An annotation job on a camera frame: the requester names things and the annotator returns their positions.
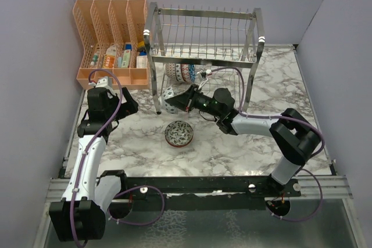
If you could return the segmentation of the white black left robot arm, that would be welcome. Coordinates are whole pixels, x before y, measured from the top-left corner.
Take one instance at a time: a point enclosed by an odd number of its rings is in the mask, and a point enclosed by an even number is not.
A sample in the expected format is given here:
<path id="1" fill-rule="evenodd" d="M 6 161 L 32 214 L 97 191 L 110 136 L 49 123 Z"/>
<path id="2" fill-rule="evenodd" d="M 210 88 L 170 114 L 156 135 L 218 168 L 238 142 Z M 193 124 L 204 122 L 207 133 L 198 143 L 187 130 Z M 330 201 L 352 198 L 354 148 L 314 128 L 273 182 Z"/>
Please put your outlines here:
<path id="1" fill-rule="evenodd" d="M 124 170 L 97 175 L 109 135 L 115 130 L 112 124 L 138 111 L 138 103 L 125 87 L 119 94 L 105 87 L 89 89 L 87 101 L 88 108 L 77 128 L 78 152 L 73 173 L 61 200 L 49 208 L 58 239 L 75 241 L 79 246 L 88 240 L 102 239 L 111 201 L 128 193 Z"/>

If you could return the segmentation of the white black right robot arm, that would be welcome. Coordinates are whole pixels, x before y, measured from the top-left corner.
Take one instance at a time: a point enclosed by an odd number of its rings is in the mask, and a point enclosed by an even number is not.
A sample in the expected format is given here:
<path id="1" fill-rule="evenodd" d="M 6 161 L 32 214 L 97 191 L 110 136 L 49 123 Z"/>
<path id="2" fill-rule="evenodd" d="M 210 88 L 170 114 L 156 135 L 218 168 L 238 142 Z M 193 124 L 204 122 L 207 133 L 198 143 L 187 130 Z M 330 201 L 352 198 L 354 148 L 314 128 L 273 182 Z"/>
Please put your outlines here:
<path id="1" fill-rule="evenodd" d="M 297 110 L 289 108 L 275 116 L 245 114 L 235 108 L 235 99 L 227 88 L 218 88 L 209 97 L 192 84 L 181 94 L 165 94 L 162 102 L 184 112 L 197 109 L 213 116 L 224 134 L 272 137 L 282 153 L 267 179 L 267 190 L 273 196 L 286 192 L 290 179 L 320 153 L 315 149 L 324 147 L 320 131 Z"/>

